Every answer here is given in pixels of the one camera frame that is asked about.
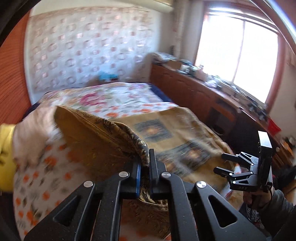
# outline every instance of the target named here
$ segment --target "brown patterned fabric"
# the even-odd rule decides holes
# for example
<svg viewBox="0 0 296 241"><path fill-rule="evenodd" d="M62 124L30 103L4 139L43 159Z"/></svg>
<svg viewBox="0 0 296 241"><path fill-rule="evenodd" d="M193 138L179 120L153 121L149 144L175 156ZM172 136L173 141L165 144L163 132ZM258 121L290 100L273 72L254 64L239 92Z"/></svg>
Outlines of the brown patterned fabric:
<svg viewBox="0 0 296 241"><path fill-rule="evenodd" d="M183 180L192 183L203 180L217 191L225 186L226 179L215 175L213 169L216 166L232 169L229 162L221 159L223 152L232 152L188 109L174 107L113 120L65 107L58 107L55 113L67 144L88 167L94 181L123 171L126 162L140 156L144 167L142 192L139 200L123 202L125 222L160 238L169 234L166 200L152 200L147 192L148 147L155 150L159 161L166 163L168 171Z"/></svg>

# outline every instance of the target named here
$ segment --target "pink flower print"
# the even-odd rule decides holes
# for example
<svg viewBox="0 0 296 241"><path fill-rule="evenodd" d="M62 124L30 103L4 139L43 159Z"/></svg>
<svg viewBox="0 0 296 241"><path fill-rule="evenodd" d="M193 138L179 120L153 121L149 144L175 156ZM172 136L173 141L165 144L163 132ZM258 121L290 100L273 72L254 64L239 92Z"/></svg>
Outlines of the pink flower print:
<svg viewBox="0 0 296 241"><path fill-rule="evenodd" d="M80 99L80 103L84 106L87 106L87 105L106 104L106 101L104 96L93 93L93 94L87 94L83 96Z"/></svg>

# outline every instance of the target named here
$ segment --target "wooden furniture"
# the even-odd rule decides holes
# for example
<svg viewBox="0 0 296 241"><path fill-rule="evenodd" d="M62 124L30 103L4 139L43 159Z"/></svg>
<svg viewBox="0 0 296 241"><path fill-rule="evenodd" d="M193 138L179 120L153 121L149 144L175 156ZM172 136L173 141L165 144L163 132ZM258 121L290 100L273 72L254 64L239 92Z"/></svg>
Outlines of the wooden furniture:
<svg viewBox="0 0 296 241"><path fill-rule="evenodd" d="M215 131L234 152L258 156L258 131L266 131L267 123L241 106L226 93L207 87L204 82L160 65L152 65L150 82L160 88L174 103L189 108L199 120ZM220 125L223 134L215 130ZM280 143L271 137L276 153ZM274 168L282 166L274 158Z"/></svg>

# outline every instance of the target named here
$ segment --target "triangular cutout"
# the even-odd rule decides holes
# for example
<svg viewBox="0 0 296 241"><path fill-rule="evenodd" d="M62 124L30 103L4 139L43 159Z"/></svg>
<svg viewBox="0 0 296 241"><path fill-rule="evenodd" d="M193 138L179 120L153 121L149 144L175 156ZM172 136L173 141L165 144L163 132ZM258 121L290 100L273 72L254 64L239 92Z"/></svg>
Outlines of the triangular cutout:
<svg viewBox="0 0 296 241"><path fill-rule="evenodd" d="M58 212L57 215L54 216L53 220L68 227L74 217L79 202L80 196L75 196L61 211Z"/></svg>
<svg viewBox="0 0 296 241"><path fill-rule="evenodd" d="M209 201L212 205L220 227L225 228L237 221L236 216L234 216L232 212L230 212L216 197L210 195Z"/></svg>

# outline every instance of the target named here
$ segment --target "red object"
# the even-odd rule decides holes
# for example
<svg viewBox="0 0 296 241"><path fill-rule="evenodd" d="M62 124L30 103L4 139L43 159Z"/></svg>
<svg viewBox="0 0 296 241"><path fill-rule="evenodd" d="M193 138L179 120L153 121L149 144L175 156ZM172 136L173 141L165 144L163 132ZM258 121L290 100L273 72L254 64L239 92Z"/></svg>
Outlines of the red object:
<svg viewBox="0 0 296 241"><path fill-rule="evenodd" d="M278 134L281 129L272 121L272 119L268 119L268 132L270 133L270 135L274 136L276 134Z"/></svg>

